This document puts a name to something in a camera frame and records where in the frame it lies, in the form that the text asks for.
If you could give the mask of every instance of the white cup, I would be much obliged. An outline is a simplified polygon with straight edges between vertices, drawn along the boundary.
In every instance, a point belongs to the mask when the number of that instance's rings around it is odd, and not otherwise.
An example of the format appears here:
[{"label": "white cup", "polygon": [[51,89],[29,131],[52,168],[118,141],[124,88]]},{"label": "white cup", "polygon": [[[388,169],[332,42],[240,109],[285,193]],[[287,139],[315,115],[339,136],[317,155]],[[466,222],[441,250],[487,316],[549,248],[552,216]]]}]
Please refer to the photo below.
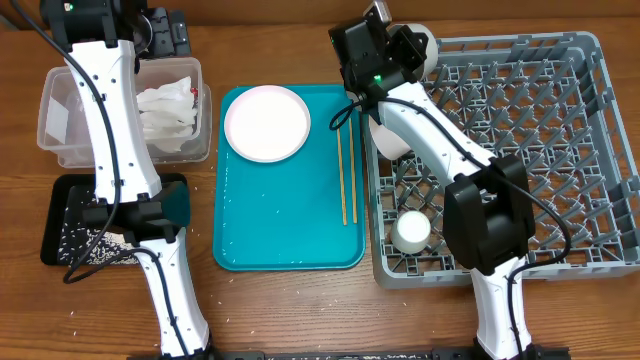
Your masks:
[{"label": "white cup", "polygon": [[429,243],[431,222],[420,211],[407,211],[400,215],[391,228],[391,242],[406,254],[416,254]]},{"label": "white cup", "polygon": [[407,145],[393,131],[387,129],[382,125],[378,125],[371,116],[369,116],[369,129],[371,131],[371,138],[374,144],[382,154],[389,160],[396,160],[400,156],[406,154],[411,150],[411,147]]}]

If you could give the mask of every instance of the white plate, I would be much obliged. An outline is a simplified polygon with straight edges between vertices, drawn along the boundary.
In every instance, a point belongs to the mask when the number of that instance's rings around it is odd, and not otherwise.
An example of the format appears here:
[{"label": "white plate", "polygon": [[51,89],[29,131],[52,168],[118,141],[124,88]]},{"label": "white plate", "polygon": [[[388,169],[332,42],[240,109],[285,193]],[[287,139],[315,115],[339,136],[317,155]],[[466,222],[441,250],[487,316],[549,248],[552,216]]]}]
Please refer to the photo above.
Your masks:
[{"label": "white plate", "polygon": [[227,111],[224,134],[245,159],[270,163],[302,147],[311,129],[304,101],[281,86],[258,86],[238,96]]}]

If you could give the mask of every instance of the teal tray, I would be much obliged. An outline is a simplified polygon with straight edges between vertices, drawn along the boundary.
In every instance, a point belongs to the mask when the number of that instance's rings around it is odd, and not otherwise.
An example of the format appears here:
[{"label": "teal tray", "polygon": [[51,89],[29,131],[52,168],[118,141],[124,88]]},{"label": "teal tray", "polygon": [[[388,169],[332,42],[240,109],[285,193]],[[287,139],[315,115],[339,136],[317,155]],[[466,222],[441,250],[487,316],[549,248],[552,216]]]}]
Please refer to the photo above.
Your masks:
[{"label": "teal tray", "polygon": [[311,113],[305,144],[283,161],[244,159],[229,146],[224,119],[235,98],[222,100],[213,222],[213,255],[231,271],[345,269],[365,251],[360,123],[353,115],[358,223],[353,223],[349,128],[341,129],[348,225],[342,223],[337,138],[331,117],[350,103],[338,85],[286,86]]}]

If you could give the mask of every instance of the plastic bin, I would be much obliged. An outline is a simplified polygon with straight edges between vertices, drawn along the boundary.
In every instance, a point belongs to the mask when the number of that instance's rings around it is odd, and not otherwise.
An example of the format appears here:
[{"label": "plastic bin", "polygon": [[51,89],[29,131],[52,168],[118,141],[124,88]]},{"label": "plastic bin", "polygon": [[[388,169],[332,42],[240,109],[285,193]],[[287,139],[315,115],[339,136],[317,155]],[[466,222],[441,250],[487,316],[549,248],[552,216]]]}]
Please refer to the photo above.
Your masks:
[{"label": "plastic bin", "polygon": [[[197,59],[141,61],[140,72],[135,77],[136,92],[157,88],[185,76],[191,76],[191,86],[197,87],[199,94],[198,115],[193,133],[184,137],[147,140],[149,155],[156,164],[198,162],[209,156],[211,93],[202,83],[202,70]],[[40,148],[58,154],[60,166],[65,168],[93,166],[93,150],[82,100],[67,67],[53,68],[47,74],[40,101],[37,136]],[[184,141],[180,151],[176,153],[164,152],[156,146],[156,144],[176,140]]]}]

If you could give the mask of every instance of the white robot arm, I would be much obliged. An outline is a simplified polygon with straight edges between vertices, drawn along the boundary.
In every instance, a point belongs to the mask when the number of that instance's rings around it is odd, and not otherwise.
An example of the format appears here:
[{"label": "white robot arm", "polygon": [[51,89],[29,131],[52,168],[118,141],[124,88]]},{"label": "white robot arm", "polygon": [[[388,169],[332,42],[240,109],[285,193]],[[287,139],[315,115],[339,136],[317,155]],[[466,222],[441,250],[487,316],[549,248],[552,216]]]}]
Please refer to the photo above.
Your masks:
[{"label": "white robot arm", "polygon": [[[485,166],[491,164],[490,159],[494,157],[493,153],[471,141],[458,130],[431,101],[420,83],[404,83],[389,90],[388,97],[405,100],[424,108],[466,151]],[[471,176],[480,170],[467,161],[442,132],[422,114],[417,114],[404,105],[383,101],[378,103],[378,113],[382,125],[409,145],[443,187],[453,183],[457,175]],[[492,275],[484,275],[478,269],[471,270],[478,308],[477,341],[491,359],[512,359],[518,355],[509,319],[507,278],[524,262],[524,257],[513,257],[497,266]],[[524,319],[521,276],[518,275],[516,278],[512,291],[520,342],[523,347],[527,347],[531,344],[531,335],[527,331]]]},{"label": "white robot arm", "polygon": [[[386,37],[381,35],[386,33],[385,27],[391,21],[388,10],[379,10],[383,6],[384,2],[375,1],[361,20],[329,31],[342,64],[345,89],[349,97],[358,102],[359,109],[370,114],[377,122],[372,124],[374,127],[384,127],[373,132],[374,142],[380,142],[380,148],[385,148],[387,153],[394,154],[396,158],[402,155],[402,150],[413,150],[446,189],[445,240],[456,259],[471,269],[479,317],[476,347],[481,348],[484,356],[490,359],[517,358],[519,352],[515,334],[518,334],[523,349],[531,345],[531,335],[525,325],[521,274],[516,276],[511,289],[518,331],[512,329],[507,278],[525,263],[527,240],[534,231],[531,203],[524,201],[524,208],[514,205],[504,209],[504,213],[485,210],[478,188],[487,185],[487,178],[481,180],[486,171],[468,161],[450,138],[484,169],[500,167],[498,164],[503,160],[496,159],[492,152],[465,136],[437,108],[418,81],[436,64],[434,56],[437,58],[437,49],[433,35],[421,25],[396,25]],[[416,111],[416,108],[390,102],[389,99],[402,100],[421,108],[431,119]],[[444,129],[450,137],[447,138],[439,128]],[[387,131],[396,136],[385,134]],[[393,151],[394,146],[401,151]],[[514,176],[520,180],[518,186],[528,191],[522,164],[514,158],[509,161],[504,168],[515,169],[519,165],[521,168]],[[513,194],[502,196],[501,201],[516,201],[515,197],[509,196]],[[509,217],[515,221],[505,220]]]},{"label": "white robot arm", "polygon": [[[152,42],[153,28],[145,28],[152,25],[144,11],[158,15],[154,24],[164,22],[165,26],[169,25],[168,15],[164,9],[135,6],[134,2],[112,0],[73,5],[48,0],[43,2],[42,13],[54,41],[90,76],[106,109],[121,179],[118,215],[113,224],[124,231],[126,242],[154,254],[153,258],[145,252],[135,256],[145,273],[160,323],[163,358],[204,359],[210,350],[210,333],[198,307],[187,263],[188,191],[181,182],[160,182],[144,141],[136,102],[134,76],[140,51],[136,51],[134,39],[142,37],[146,41],[143,51],[147,57],[153,57],[150,46],[157,45],[155,50],[159,52],[166,48],[161,45],[165,40]],[[186,31],[184,24],[180,28]],[[186,39],[186,33],[180,38]],[[95,196],[99,205],[85,210],[83,216],[88,226],[102,228],[116,201],[113,154],[109,151],[105,121],[87,79],[68,60],[67,63],[82,99],[95,159]]]}]

